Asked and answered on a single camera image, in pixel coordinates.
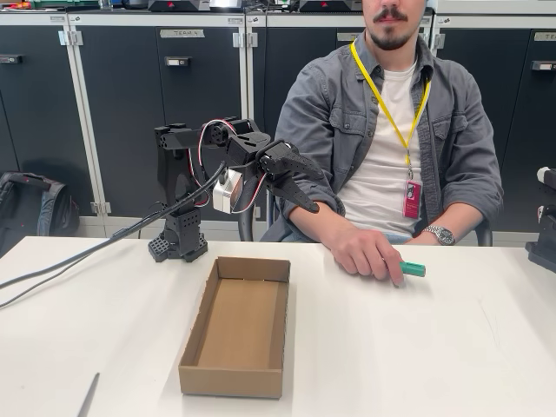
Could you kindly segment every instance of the yellow lanyard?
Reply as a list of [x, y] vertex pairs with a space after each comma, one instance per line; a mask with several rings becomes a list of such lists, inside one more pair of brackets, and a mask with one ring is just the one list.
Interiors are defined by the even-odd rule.
[[365, 69], [365, 66], [363, 65], [363, 63], [361, 62], [361, 59], [359, 58], [359, 55], [357, 54], [357, 50], [355, 49], [355, 42], [353, 42], [351, 44], [351, 53], [354, 56], [355, 62], [357, 63], [357, 66], [361, 70], [361, 73], [363, 74], [363, 76], [367, 80], [367, 83], [368, 83], [369, 87], [371, 88], [374, 95], [376, 96], [376, 99], [379, 101], [379, 105], [381, 106], [382, 111], [384, 112], [385, 116], [387, 117], [387, 119], [392, 124], [392, 127], [394, 128], [394, 130], [396, 131], [396, 134], [398, 135], [398, 138], [400, 139], [401, 145], [407, 151], [406, 164], [409, 166], [409, 177], [411, 179], [413, 179], [413, 171], [412, 171], [412, 168], [411, 168], [411, 160], [409, 159], [409, 141], [411, 140], [411, 137], [414, 135], [415, 126], [417, 126], [417, 123], [419, 122], [420, 117], [423, 114], [423, 110], [425, 109], [425, 103], [427, 102], [427, 99], [428, 99], [428, 92], [430, 90], [431, 83], [429, 81], [425, 82], [425, 90], [423, 91], [423, 98], [420, 101], [419, 108], [418, 108], [417, 113], [415, 114], [415, 117], [414, 117], [414, 121], [411, 124], [411, 129], [409, 130], [409, 136], [407, 137], [407, 142], [406, 142], [403, 138], [403, 135], [400, 133], [400, 130], [396, 126], [396, 123], [394, 122], [394, 119], [390, 115], [390, 112], [388, 111], [388, 109], [386, 107], [386, 104], [382, 100], [381, 93], [379, 93], [379, 90], [374, 85], [373, 80], [371, 80], [370, 75], [368, 74], [367, 70]]

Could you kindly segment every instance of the wrist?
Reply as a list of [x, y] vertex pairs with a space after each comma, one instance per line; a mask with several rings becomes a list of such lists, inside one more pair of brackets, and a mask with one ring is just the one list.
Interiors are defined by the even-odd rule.
[[438, 242], [436, 235], [432, 232], [426, 231], [421, 232], [420, 235], [407, 243], [411, 245], [440, 246], [440, 242]]
[[340, 236], [347, 233], [349, 230], [357, 230], [352, 222], [341, 218], [341, 222], [334, 224], [330, 228], [322, 228], [321, 235], [319, 236], [321, 243], [327, 248], [332, 248], [334, 243], [338, 241]]

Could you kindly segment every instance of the rolled sleeve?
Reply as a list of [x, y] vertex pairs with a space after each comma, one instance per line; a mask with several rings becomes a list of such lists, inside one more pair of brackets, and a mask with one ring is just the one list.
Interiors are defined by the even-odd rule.
[[[311, 200], [325, 202], [333, 211], [344, 215], [344, 206], [330, 187], [334, 131], [328, 120], [329, 115], [330, 100], [325, 77], [310, 63], [301, 70], [288, 93], [275, 138], [293, 143], [301, 155], [312, 159], [322, 169], [324, 177], [319, 180], [296, 174], [294, 180], [299, 188]], [[295, 207], [292, 202], [279, 200], [285, 219]]]
[[493, 142], [493, 126], [483, 109], [479, 86], [469, 74], [465, 117], [456, 137], [442, 190], [444, 209], [464, 202], [492, 222], [502, 208], [502, 182]]

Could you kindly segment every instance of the white t-shirt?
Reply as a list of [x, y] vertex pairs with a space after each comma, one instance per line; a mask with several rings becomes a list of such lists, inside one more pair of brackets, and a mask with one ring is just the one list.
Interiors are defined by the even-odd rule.
[[[382, 100], [405, 140], [414, 120], [411, 80], [415, 65], [403, 72], [384, 71], [381, 92]], [[379, 106], [376, 131], [367, 156], [338, 193], [346, 207], [346, 218], [355, 226], [407, 237], [414, 233], [419, 219], [402, 214], [408, 170], [406, 154], [392, 124]], [[409, 155], [414, 180], [420, 182], [417, 129], [409, 141]]]

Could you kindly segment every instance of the finger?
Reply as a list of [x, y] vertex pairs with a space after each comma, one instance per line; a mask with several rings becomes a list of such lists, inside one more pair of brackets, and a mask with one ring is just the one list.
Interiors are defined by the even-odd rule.
[[371, 267], [371, 273], [377, 280], [384, 280], [388, 277], [386, 263], [382, 260], [381, 253], [376, 247], [376, 241], [370, 241], [364, 247], [365, 257]]
[[384, 259], [387, 265], [392, 282], [395, 285], [401, 285], [403, 283], [403, 273], [401, 272], [400, 266], [400, 262], [402, 261], [400, 252], [392, 247], [386, 237], [382, 237], [383, 239], [377, 239], [376, 247], [379, 249], [379, 252], [381, 252], [382, 259]]
[[367, 257], [363, 253], [362, 249], [353, 252], [351, 254], [351, 258], [354, 260], [357, 271], [361, 275], [371, 275], [371, 266], [369, 265]]
[[344, 267], [348, 274], [355, 274], [357, 272], [357, 267], [355, 266], [354, 260], [348, 254], [340, 254], [339, 252], [332, 251], [332, 255], [335, 260]]

